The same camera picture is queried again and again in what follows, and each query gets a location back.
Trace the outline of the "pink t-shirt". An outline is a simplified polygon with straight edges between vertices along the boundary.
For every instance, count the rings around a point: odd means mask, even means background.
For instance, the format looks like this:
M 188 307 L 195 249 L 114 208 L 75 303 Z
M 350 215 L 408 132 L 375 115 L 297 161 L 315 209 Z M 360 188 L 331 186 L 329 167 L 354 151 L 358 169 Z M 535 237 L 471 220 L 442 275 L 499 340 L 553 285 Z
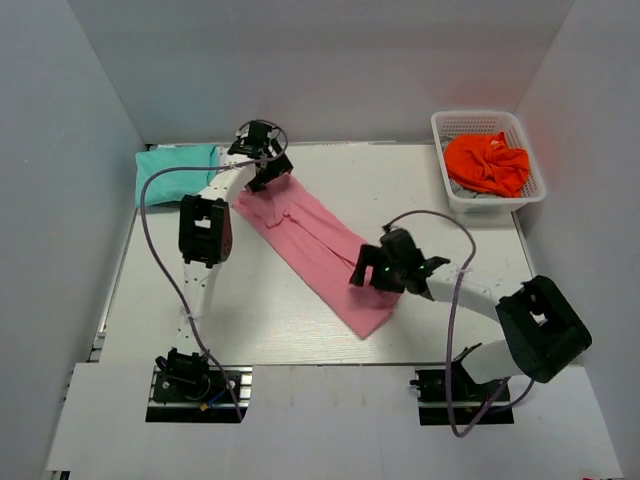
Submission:
M 241 192 L 234 209 L 359 338 L 394 313 L 398 293 L 350 283 L 365 240 L 295 177 L 280 177 L 256 193 Z

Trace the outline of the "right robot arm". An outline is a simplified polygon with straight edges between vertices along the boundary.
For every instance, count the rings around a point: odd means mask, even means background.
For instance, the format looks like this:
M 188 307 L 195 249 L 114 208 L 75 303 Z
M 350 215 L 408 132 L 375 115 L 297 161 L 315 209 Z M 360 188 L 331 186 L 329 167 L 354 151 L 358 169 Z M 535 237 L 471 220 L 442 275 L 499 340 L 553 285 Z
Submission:
M 452 388 L 466 399 L 490 381 L 517 375 L 547 383 L 592 345 L 589 330 L 550 278 L 508 283 L 467 273 L 444 257 L 424 257 L 405 229 L 385 233 L 378 246 L 362 245 L 350 283 L 458 305 L 496 321 L 501 340 L 453 360 Z

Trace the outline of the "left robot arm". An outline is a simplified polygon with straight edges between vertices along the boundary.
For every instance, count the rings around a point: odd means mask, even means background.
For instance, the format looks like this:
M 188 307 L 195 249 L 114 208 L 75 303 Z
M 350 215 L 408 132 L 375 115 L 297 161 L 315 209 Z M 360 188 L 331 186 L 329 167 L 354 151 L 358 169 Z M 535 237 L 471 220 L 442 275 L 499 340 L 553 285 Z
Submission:
M 205 319 L 213 302 L 221 266 L 233 245 L 231 206 L 245 190 L 255 193 L 292 172 L 284 130 L 266 120 L 251 120 L 220 155 L 220 169 L 209 184 L 180 203 L 178 247 L 184 261 L 183 296 L 191 311 L 177 329 L 173 346 L 181 353 L 199 350 L 192 331 Z

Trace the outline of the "grey cloth in basket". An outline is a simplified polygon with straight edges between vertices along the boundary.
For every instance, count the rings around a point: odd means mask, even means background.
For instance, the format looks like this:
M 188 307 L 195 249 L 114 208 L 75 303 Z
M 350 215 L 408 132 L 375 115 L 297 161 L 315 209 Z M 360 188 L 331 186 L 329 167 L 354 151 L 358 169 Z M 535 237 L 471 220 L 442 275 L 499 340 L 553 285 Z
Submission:
M 495 199 L 498 195 L 493 193 L 483 193 L 476 190 L 469 189 L 459 184 L 453 178 L 449 179 L 450 188 L 454 196 L 461 199 Z

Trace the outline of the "orange t-shirt in basket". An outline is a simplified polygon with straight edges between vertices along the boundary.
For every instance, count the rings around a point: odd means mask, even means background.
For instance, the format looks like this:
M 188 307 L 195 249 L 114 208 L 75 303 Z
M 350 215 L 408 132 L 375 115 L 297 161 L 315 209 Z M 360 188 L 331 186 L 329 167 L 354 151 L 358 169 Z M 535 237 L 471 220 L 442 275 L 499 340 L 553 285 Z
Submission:
M 443 154 L 449 179 L 498 198 L 519 198 L 531 173 L 528 152 L 510 147 L 504 132 L 460 135 Z

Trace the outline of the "white plastic basket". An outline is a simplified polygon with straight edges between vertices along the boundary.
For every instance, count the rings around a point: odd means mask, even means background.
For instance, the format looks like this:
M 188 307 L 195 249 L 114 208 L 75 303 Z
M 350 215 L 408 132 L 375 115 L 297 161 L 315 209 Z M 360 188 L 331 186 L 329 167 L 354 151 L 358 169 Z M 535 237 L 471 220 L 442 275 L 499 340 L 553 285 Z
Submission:
M 515 115 L 440 111 L 432 115 L 431 127 L 452 211 L 515 212 L 545 199 L 540 169 Z

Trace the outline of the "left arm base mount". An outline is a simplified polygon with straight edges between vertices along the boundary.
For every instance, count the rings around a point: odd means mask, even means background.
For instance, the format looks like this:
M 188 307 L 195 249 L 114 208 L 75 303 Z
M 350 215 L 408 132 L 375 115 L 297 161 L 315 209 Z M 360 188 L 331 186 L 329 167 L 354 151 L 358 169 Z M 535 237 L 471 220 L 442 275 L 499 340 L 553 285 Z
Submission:
M 238 424 L 247 412 L 250 367 L 225 373 L 199 353 L 175 348 L 155 360 L 145 421 L 173 424 Z

